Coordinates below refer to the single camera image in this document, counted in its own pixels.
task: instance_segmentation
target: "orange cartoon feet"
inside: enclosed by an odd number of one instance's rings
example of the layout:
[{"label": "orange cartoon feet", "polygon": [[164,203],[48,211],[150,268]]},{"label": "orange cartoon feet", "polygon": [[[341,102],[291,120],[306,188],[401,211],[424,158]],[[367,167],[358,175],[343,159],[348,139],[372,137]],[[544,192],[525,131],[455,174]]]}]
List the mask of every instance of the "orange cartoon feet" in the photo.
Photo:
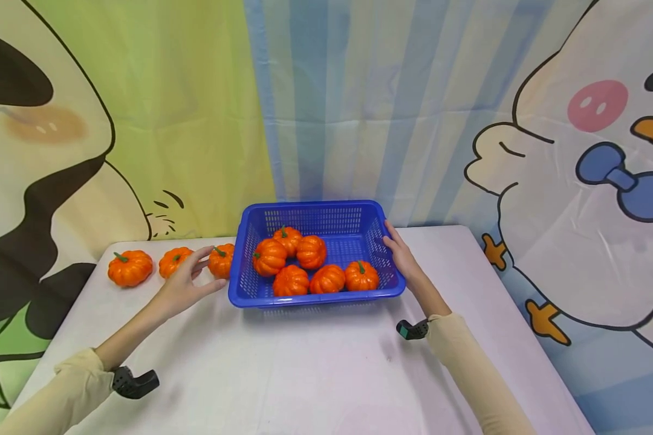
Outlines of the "orange cartoon feet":
[{"label": "orange cartoon feet", "polygon": [[482,234],[481,239],[484,241],[484,253],[489,262],[493,266],[498,267],[500,271],[505,270],[505,260],[502,259],[502,255],[508,252],[508,249],[505,248],[505,243],[502,240],[499,244],[493,243],[493,238],[489,233]]},{"label": "orange cartoon feet", "polygon": [[555,306],[549,302],[538,306],[532,299],[527,299],[525,308],[527,308],[530,315],[530,324],[535,334],[541,337],[549,337],[565,346],[571,344],[571,340],[554,323],[554,317],[559,315],[559,310]]}]

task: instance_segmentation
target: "blue bow tie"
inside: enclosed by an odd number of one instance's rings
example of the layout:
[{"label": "blue bow tie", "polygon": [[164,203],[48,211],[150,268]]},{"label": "blue bow tie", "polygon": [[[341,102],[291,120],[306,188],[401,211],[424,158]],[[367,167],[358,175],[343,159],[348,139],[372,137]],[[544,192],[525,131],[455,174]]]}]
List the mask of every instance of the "blue bow tie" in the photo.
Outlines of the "blue bow tie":
[{"label": "blue bow tie", "polygon": [[630,173],[626,155],[612,142],[588,148],[576,164],[576,175],[585,184],[610,184],[617,189],[617,203],[625,215],[639,222],[653,222],[653,170]]}]

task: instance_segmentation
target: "blue striped curtain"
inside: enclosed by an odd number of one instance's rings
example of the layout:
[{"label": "blue striped curtain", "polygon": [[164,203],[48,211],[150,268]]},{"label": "blue striped curtain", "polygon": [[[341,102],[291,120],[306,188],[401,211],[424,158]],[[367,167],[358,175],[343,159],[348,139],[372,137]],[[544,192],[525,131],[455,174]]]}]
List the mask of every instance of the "blue striped curtain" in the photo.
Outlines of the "blue striped curtain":
[{"label": "blue striped curtain", "polygon": [[[591,0],[244,0],[276,197],[374,198],[394,224],[499,236],[498,198],[464,168],[511,121],[525,78]],[[542,297],[499,272],[525,315]],[[631,333],[557,320],[538,338],[593,428],[653,434],[653,351]]]}]

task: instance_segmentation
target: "wrist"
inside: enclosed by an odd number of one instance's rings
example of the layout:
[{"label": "wrist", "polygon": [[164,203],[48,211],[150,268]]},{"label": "wrist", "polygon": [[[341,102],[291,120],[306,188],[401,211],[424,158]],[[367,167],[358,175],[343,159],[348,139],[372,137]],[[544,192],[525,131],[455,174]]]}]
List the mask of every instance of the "wrist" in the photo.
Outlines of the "wrist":
[{"label": "wrist", "polygon": [[426,288],[430,287],[427,285],[428,283],[430,283],[428,276],[420,269],[406,277],[406,287],[408,287],[413,293],[424,291]]},{"label": "wrist", "polygon": [[169,320],[170,316],[164,307],[152,299],[152,301],[148,302],[148,305],[140,310],[136,317],[139,317],[141,323],[145,326],[157,328],[157,326],[161,326],[165,321]]}]

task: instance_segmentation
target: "beige sleeve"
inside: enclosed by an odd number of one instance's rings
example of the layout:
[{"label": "beige sleeve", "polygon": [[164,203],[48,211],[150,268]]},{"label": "beige sleeve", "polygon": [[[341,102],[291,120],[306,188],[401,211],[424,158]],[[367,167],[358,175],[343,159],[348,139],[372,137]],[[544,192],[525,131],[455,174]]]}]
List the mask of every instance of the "beige sleeve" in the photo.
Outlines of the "beige sleeve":
[{"label": "beige sleeve", "polygon": [[54,377],[0,423],[0,435],[61,435],[111,394],[113,373],[85,349],[56,366]]},{"label": "beige sleeve", "polygon": [[455,313],[428,319],[428,344],[447,367],[485,435],[536,434],[501,374]]}]

